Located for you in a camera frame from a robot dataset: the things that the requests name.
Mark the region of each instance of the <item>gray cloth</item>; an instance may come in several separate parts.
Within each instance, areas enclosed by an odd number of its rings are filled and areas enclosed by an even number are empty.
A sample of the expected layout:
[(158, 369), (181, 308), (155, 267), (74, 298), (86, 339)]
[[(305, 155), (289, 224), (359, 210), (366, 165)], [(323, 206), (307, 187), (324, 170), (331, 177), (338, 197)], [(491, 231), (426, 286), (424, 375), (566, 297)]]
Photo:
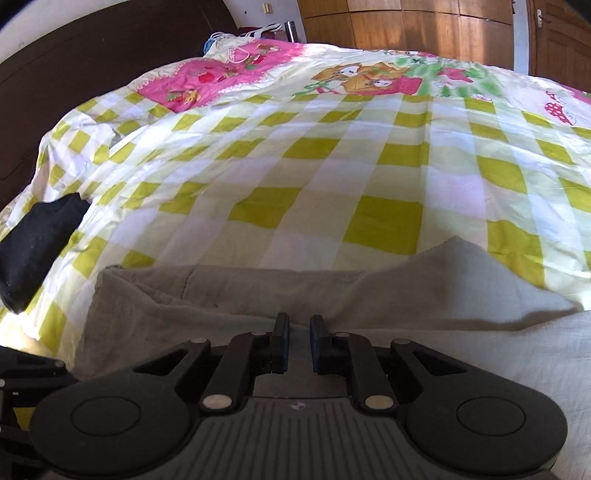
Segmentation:
[(76, 352), (79, 378), (113, 371), (193, 337), (227, 344), (290, 315), (287, 374), (259, 377), (255, 394), (342, 395), (339, 377), (311, 371), (307, 325), (387, 346), (403, 337), (536, 388), (563, 408), (569, 439), (555, 466), (591, 478), (591, 318), (533, 287), (479, 247), (455, 238), (387, 270), (294, 272), (208, 266), (101, 272)]

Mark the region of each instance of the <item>door handle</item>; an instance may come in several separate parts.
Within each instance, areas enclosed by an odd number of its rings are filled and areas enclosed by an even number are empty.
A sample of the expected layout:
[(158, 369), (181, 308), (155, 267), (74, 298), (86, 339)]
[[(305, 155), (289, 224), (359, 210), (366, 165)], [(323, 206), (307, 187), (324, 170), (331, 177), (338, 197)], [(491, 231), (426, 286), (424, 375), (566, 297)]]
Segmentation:
[(538, 20), (538, 28), (542, 28), (542, 22), (546, 22), (548, 24), (552, 23), (550, 20), (546, 20), (542, 17), (542, 10), (538, 9), (535, 13), (536, 19)]

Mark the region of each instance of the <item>bed sheet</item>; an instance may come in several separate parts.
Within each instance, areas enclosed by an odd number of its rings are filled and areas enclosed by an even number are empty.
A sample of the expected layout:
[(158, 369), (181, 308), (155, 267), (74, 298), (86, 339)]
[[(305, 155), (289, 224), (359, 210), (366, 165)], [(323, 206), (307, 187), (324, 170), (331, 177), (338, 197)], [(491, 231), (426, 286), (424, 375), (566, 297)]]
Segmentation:
[(223, 38), (43, 138), (4, 231), (35, 202), (92, 205), (2, 341), (16, 323), (71, 365), (112, 264), (368, 269), (456, 235), (591, 309), (588, 100), (428, 54)]

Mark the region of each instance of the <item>round pad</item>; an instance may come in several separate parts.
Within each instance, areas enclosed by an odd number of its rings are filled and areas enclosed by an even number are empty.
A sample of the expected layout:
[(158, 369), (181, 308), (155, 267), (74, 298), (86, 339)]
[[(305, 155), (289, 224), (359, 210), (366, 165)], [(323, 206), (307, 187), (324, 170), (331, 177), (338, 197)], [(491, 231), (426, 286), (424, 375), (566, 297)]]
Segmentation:
[(187, 406), (162, 377), (114, 374), (44, 399), (31, 419), (31, 441), (65, 476), (122, 478), (172, 455), (190, 425)]
[(481, 397), (460, 405), (457, 419), (474, 433), (504, 436), (515, 433), (523, 426), (525, 414), (518, 405), (508, 400)]
[(74, 427), (92, 437), (112, 437), (139, 422), (140, 408), (122, 397), (94, 398), (79, 405), (72, 414)]
[(545, 395), (485, 372), (437, 380), (410, 405), (406, 427), (439, 463), (478, 475), (522, 475), (551, 462), (564, 445), (566, 419)]

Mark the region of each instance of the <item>white wall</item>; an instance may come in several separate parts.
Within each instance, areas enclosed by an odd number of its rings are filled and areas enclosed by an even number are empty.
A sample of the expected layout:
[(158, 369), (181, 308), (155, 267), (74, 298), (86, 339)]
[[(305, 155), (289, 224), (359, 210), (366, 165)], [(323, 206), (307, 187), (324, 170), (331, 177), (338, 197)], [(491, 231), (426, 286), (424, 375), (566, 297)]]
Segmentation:
[(530, 71), (530, 31), (526, 0), (515, 1), (513, 15), (513, 33), (515, 39), (515, 67), (517, 73), (528, 74)]
[(35, 0), (0, 30), (0, 62), (73, 20), (125, 0)]
[[(0, 62), (56, 28), (123, 1), (35, 0), (0, 30)], [(270, 23), (294, 20), (300, 40), (305, 40), (297, 0), (269, 0), (273, 6), (272, 14), (263, 12), (262, 0), (224, 1), (239, 27), (264, 27)]]

